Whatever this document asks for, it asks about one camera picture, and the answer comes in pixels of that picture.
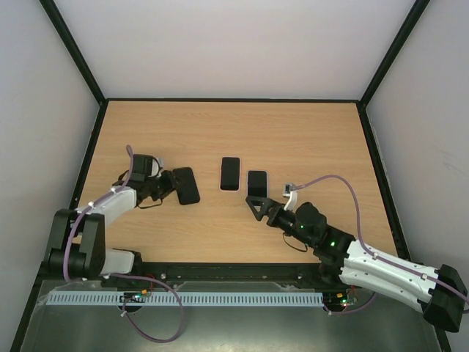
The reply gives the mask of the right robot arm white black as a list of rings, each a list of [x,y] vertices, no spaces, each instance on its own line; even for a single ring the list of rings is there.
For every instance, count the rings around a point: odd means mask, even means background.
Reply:
[[[340,282],[366,288],[408,305],[438,329],[457,333],[468,290],[456,269],[413,263],[382,252],[353,235],[330,226],[310,202],[297,210],[271,198],[245,199],[257,221],[279,228],[312,249],[323,266],[320,280],[328,287]]]

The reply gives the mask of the black phone case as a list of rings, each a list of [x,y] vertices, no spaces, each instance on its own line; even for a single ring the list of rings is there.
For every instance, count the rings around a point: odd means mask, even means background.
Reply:
[[[200,194],[192,168],[189,166],[173,170],[177,179],[176,192],[181,205],[193,205],[200,202]]]

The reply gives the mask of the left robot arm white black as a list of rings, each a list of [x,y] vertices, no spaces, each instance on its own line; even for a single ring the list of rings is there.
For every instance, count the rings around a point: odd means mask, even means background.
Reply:
[[[173,171],[163,168],[161,158],[132,155],[128,170],[107,193],[83,207],[54,214],[43,267],[67,281],[98,276],[106,261],[106,227],[148,197],[163,200],[179,183]]]

